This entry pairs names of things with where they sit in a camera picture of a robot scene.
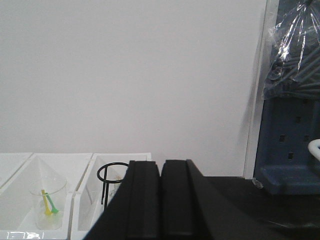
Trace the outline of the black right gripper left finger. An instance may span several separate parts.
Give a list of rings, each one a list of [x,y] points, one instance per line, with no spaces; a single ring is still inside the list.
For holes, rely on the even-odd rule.
[[[130,161],[113,199],[87,240],[159,240],[160,175],[154,161]]]

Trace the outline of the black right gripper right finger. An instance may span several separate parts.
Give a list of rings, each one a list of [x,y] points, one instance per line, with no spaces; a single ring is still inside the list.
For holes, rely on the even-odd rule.
[[[161,173],[165,240],[281,240],[222,196],[192,160],[166,160]]]

